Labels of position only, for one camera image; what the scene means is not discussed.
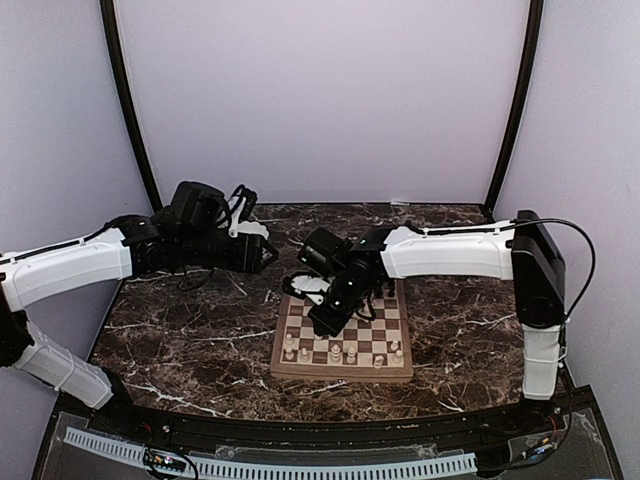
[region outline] white wall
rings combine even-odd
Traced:
[[[120,113],[99,2],[0,2],[0,252],[148,213]],[[34,305],[32,321],[87,356],[115,285]],[[0,477],[31,471],[56,395],[0,370]]]
[[[547,2],[530,95],[496,217],[533,208],[583,226],[598,250],[569,364],[601,405],[626,478],[640,478],[640,3]],[[589,262],[552,229],[569,297]]]
[[[482,202],[527,0],[119,1],[163,200]]]

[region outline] white arm segment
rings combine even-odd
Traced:
[[[380,255],[391,278],[478,275],[512,280],[511,249],[507,248],[507,241],[513,240],[513,230],[499,230],[509,223],[503,221],[479,227],[425,228],[423,235],[407,227],[398,227],[385,240],[386,248]],[[491,228],[493,232],[473,232],[479,228]],[[443,230],[461,233],[434,234]]]
[[[74,396],[90,408],[100,409],[109,401],[113,393],[104,371],[58,345],[32,322],[27,322],[27,329],[35,345],[26,348],[14,368]]]
[[[11,311],[24,310],[32,303],[58,293],[105,280],[122,280],[132,274],[129,247],[124,236],[110,228],[88,242],[34,255],[23,260],[16,257],[28,252],[9,252],[0,260],[6,275],[2,282]]]
[[[417,275],[478,275],[501,280],[513,280],[511,249],[514,230],[500,232],[509,221],[486,226],[425,228],[421,235],[407,227],[393,230],[380,253],[387,274],[391,278]],[[491,228],[492,232],[477,232]],[[429,235],[429,232],[455,230],[451,235]],[[556,387],[560,356],[561,327],[546,329],[523,325],[525,398],[548,400]]]

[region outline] white backdrop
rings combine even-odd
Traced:
[[[136,0],[120,35],[163,201],[484,200],[527,0]]]

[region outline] white cable channel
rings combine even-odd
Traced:
[[[144,446],[113,440],[84,430],[68,427],[64,443],[87,452],[124,463],[147,468],[142,462]],[[189,455],[203,480],[418,480],[446,478],[453,475],[475,473],[475,454],[462,454],[445,458],[413,462],[386,463],[358,466],[287,466],[228,462]],[[180,475],[172,469],[156,467],[159,472]],[[180,478],[195,478],[187,466]]]

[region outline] brown marble surface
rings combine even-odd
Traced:
[[[93,362],[118,372],[140,405],[251,420],[391,420],[472,411],[518,400],[522,335],[511,282],[422,277],[405,281],[414,378],[406,384],[309,382],[269,374],[281,279],[300,270],[302,240],[324,226],[359,237],[382,223],[483,223],[477,207],[258,206],[280,250],[260,276],[217,271],[180,291],[183,275],[126,283]],[[187,282],[206,274],[189,272]]]

